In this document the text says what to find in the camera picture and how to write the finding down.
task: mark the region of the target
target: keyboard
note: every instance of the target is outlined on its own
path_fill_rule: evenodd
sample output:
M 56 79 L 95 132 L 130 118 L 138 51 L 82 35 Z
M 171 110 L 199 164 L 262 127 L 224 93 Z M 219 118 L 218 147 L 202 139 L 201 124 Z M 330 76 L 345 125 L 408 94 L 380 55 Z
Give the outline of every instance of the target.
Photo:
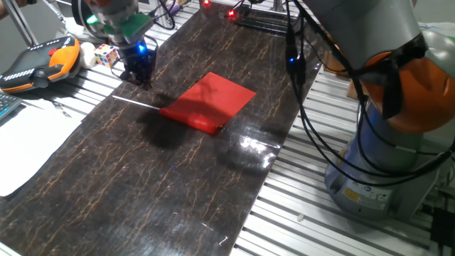
M 22 100 L 18 97 L 0 93 L 0 120 L 19 107 L 21 102 Z

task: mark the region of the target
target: white paper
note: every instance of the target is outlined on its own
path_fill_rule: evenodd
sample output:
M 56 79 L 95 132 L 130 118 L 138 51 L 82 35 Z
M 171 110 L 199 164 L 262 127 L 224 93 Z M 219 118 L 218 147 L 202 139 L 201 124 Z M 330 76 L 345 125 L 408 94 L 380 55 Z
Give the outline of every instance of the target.
M 79 124 L 59 112 L 30 106 L 2 122 L 0 196 L 13 193 L 35 175 Z

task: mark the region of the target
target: red object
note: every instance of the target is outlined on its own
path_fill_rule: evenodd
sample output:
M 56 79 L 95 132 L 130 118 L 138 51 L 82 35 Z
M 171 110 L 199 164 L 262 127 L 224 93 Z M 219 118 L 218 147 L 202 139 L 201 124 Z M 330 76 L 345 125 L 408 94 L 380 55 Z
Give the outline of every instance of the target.
M 254 96 L 252 92 L 214 73 L 208 73 L 159 113 L 196 129 L 215 134 Z
M 57 49 L 52 49 L 49 51 L 49 56 L 52 57 L 52 55 L 54 55 L 54 53 L 57 51 Z

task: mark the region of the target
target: dark marble-patterned mat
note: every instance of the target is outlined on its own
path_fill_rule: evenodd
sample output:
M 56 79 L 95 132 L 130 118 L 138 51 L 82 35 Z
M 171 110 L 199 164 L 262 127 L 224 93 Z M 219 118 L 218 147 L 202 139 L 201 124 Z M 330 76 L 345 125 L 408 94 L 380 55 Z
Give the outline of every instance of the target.
M 284 39 L 197 13 L 160 48 L 152 90 L 113 94 L 160 107 L 208 72 L 257 93 L 218 135 L 108 97 L 0 199 L 0 241 L 22 255 L 227 255 L 297 111 Z

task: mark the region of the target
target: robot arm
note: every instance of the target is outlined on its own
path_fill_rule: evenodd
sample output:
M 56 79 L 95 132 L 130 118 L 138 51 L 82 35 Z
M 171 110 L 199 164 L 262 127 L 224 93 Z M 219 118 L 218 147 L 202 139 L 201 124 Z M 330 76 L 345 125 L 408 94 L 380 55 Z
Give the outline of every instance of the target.
M 150 86 L 156 51 L 149 50 L 144 34 L 154 24 L 152 17 L 140 14 L 137 0 L 85 0 L 96 18 L 89 18 L 94 31 L 103 31 L 124 61 L 121 79 Z
M 304 2 L 352 68 L 363 71 L 360 81 L 395 129 L 428 132 L 455 116 L 455 42 L 421 32 L 409 1 Z

